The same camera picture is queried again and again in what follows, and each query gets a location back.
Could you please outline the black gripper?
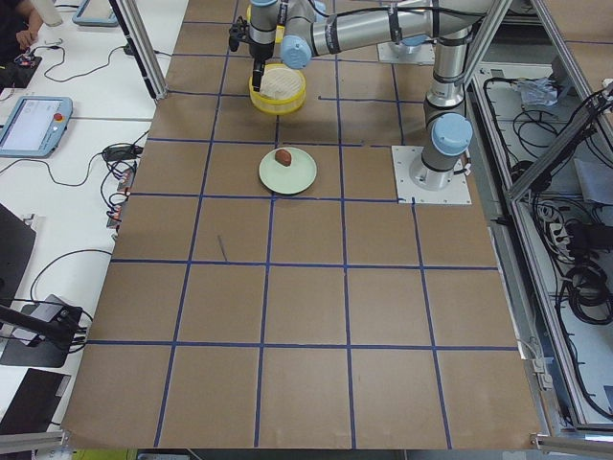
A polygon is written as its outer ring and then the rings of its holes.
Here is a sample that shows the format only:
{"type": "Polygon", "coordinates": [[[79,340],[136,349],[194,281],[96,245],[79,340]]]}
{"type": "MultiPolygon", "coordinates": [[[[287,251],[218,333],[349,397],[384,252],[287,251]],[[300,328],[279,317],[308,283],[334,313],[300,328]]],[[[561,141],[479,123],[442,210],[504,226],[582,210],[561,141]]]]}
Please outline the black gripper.
{"type": "Polygon", "coordinates": [[[254,92],[261,91],[261,82],[265,71],[265,62],[273,57],[275,42],[259,43],[251,41],[249,43],[249,53],[254,60],[252,69],[252,89],[254,92]]]}

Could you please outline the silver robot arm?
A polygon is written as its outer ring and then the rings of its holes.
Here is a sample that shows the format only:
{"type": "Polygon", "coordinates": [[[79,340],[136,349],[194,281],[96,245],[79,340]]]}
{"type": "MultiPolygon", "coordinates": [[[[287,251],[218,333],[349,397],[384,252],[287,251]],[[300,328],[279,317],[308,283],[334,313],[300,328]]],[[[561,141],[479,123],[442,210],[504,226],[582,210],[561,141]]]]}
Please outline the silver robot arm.
{"type": "Polygon", "coordinates": [[[471,29],[495,8],[492,1],[402,1],[327,14],[314,1],[253,1],[249,19],[231,26],[229,47],[248,45],[254,60],[251,86],[259,91],[265,63],[275,51],[286,66],[303,69],[319,56],[414,37],[434,39],[432,82],[423,103],[429,139],[410,174],[418,187],[439,191],[450,182],[473,135],[463,114],[471,29]]]}

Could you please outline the person forearm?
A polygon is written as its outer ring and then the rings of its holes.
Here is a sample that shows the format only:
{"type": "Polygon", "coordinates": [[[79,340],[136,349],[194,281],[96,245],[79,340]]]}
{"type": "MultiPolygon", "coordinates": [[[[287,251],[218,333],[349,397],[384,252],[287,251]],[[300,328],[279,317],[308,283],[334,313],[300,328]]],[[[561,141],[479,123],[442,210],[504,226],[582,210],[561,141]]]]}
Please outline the person forearm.
{"type": "Polygon", "coordinates": [[[29,0],[22,0],[15,6],[15,11],[24,19],[27,28],[18,32],[16,40],[22,51],[27,50],[36,43],[38,32],[43,24],[43,20],[33,3],[29,0]]]}

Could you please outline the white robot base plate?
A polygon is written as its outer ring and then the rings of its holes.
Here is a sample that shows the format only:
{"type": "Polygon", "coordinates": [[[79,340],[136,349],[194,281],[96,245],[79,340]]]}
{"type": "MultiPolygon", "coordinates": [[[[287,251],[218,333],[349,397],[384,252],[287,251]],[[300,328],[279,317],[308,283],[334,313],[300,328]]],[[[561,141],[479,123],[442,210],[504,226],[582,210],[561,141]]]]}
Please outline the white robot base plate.
{"type": "Polygon", "coordinates": [[[422,146],[392,146],[397,201],[402,204],[472,204],[464,164],[458,158],[447,172],[429,170],[422,162],[422,146]]]}

